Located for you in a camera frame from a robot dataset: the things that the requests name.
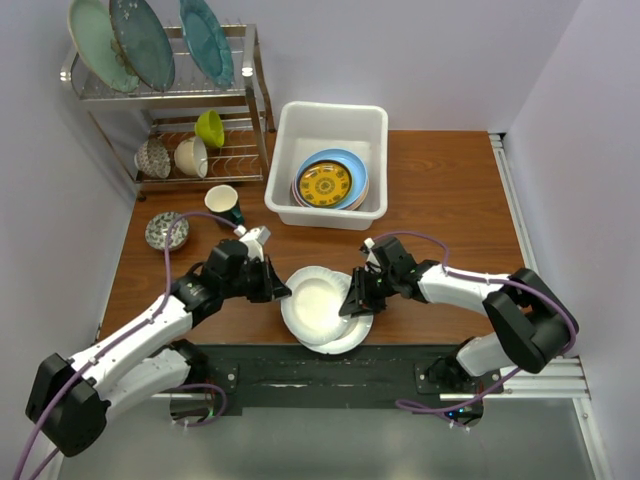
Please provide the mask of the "white scalloped deep plate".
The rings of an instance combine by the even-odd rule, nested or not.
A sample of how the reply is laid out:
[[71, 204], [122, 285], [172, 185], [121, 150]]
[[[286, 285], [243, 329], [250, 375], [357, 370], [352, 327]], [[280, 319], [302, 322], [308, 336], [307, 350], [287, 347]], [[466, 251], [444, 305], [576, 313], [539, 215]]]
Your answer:
[[292, 274], [286, 286], [291, 295], [281, 301], [281, 314], [298, 340], [323, 345], [347, 331], [351, 321], [339, 314], [349, 289], [346, 274], [307, 266]]

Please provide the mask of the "yellow black patterned plate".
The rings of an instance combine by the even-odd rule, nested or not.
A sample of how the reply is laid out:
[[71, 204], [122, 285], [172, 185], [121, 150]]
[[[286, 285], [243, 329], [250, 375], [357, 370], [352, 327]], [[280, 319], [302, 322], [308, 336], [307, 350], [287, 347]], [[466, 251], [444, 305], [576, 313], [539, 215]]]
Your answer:
[[347, 199], [354, 186], [351, 171], [335, 160], [319, 160], [304, 167], [293, 190], [307, 206], [333, 208]]

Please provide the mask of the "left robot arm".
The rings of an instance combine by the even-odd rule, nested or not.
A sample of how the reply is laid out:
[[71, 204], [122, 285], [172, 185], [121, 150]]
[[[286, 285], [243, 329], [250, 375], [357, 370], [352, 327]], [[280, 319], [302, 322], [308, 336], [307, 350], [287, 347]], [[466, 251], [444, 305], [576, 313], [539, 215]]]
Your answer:
[[206, 356], [183, 336], [225, 300], [267, 303], [290, 294], [268, 256], [252, 255], [239, 240], [223, 240], [120, 330], [70, 358], [52, 354], [42, 361], [26, 415], [64, 456], [76, 456], [118, 414], [147, 397], [205, 385]]

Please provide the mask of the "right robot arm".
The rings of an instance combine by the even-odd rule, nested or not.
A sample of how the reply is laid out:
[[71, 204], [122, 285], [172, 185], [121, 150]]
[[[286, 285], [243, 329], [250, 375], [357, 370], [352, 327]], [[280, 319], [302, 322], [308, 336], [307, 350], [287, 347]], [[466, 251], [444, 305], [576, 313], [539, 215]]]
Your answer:
[[558, 297], [533, 270], [511, 275], [480, 274], [442, 262], [417, 262], [392, 235], [368, 239], [367, 260], [353, 270], [339, 313], [377, 314], [394, 295], [424, 304], [447, 304], [485, 316], [492, 333], [472, 337], [427, 369], [430, 381], [459, 393], [469, 392], [481, 376], [505, 367], [541, 372], [575, 344], [579, 326]]

